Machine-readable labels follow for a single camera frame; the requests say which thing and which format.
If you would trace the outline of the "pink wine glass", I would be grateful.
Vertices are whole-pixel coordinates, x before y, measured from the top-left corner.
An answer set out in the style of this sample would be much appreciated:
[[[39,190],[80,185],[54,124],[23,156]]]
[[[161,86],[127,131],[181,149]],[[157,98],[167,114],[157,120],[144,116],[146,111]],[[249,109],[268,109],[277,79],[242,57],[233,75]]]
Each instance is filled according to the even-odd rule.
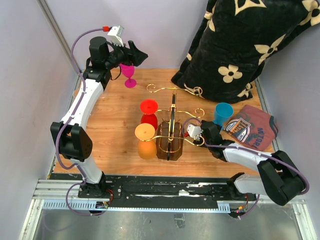
[[[127,78],[127,80],[124,82],[124,85],[127,88],[134,88],[137,85],[137,82],[135,79],[133,79],[133,75],[135,73],[135,67],[133,65],[125,65],[120,64],[121,73],[123,76]]]

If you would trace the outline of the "blue wine glass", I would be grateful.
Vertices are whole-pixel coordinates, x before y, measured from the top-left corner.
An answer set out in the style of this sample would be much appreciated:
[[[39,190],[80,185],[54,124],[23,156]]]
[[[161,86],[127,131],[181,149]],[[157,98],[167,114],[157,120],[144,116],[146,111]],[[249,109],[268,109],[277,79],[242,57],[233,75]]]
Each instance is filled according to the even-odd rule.
[[[224,128],[224,124],[232,117],[233,114],[234,109],[230,104],[226,102],[220,102],[215,107],[213,122],[216,125]]]

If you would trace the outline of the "red wine glass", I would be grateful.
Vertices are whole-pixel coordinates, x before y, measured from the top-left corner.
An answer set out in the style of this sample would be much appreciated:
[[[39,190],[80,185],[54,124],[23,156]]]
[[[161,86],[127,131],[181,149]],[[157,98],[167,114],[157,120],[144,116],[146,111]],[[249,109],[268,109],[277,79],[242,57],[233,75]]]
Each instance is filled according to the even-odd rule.
[[[140,123],[150,124],[156,131],[158,128],[158,118],[156,116],[158,103],[154,99],[145,99],[140,104],[140,110],[143,113]]]

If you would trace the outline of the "clear wine glass front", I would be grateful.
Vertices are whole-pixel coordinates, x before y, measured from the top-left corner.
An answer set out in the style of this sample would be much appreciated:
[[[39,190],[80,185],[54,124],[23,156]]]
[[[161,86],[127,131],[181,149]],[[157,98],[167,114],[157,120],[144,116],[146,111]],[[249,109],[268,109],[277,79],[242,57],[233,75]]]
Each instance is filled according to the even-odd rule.
[[[77,96],[77,94],[78,94],[78,91],[75,90],[72,95],[73,95],[73,97],[75,98],[75,97]]]

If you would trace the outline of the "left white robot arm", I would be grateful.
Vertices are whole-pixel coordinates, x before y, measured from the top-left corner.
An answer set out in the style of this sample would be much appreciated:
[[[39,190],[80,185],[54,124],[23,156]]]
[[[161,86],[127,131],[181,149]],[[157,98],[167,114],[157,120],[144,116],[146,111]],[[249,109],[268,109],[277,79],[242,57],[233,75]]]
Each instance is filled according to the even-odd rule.
[[[82,176],[80,197],[102,198],[108,192],[106,176],[92,156],[93,142],[86,132],[92,110],[111,80],[111,70],[119,65],[138,67],[148,55],[133,41],[118,46],[97,36],[89,42],[90,57],[82,77],[80,89],[68,112],[59,122],[53,122],[50,132],[58,159],[71,161]]]

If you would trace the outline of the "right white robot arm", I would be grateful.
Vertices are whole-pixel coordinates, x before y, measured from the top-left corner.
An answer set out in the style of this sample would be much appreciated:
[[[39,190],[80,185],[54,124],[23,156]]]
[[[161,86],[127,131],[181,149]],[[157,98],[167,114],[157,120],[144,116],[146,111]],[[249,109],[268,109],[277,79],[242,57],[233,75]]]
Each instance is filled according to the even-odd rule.
[[[203,120],[200,125],[188,124],[186,131],[194,138],[194,144],[208,148],[215,158],[242,165],[258,173],[234,175],[226,188],[230,199],[238,200],[250,193],[268,196],[277,205],[284,206],[296,196],[309,191],[307,178],[286,152],[261,152],[244,147],[232,140],[223,139],[221,129],[220,125]]]

